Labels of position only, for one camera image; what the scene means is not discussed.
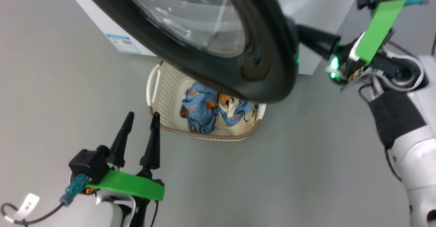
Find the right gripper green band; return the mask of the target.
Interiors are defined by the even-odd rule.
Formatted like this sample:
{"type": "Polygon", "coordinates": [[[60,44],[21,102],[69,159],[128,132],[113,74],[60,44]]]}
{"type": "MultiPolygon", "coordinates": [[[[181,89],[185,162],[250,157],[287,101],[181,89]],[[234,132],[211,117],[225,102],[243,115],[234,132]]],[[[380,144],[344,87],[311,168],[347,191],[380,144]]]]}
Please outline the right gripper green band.
{"type": "Polygon", "coordinates": [[[364,77],[373,77],[390,89],[405,92],[405,86],[394,83],[395,74],[403,68],[403,58],[383,52],[404,4],[405,0],[378,4],[369,28],[347,45],[341,45],[339,35],[307,25],[296,26],[299,40],[314,53],[329,59],[327,72],[335,84],[348,85],[364,77]]]}

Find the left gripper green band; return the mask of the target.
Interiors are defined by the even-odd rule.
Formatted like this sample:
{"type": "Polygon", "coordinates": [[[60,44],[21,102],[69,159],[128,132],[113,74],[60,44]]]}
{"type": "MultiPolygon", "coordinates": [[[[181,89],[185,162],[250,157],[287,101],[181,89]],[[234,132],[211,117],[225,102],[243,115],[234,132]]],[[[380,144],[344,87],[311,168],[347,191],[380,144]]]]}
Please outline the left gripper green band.
{"type": "MultiPolygon", "coordinates": [[[[123,168],[125,165],[125,151],[127,138],[130,134],[135,114],[129,112],[110,148],[110,163],[123,168]]],[[[150,201],[163,201],[165,186],[154,179],[153,172],[160,168],[160,115],[154,112],[150,126],[151,135],[144,156],[140,159],[142,170],[137,174],[129,174],[114,170],[110,166],[103,169],[86,169],[85,175],[89,177],[88,187],[95,190],[108,190],[115,193],[131,195],[150,201]]]]}

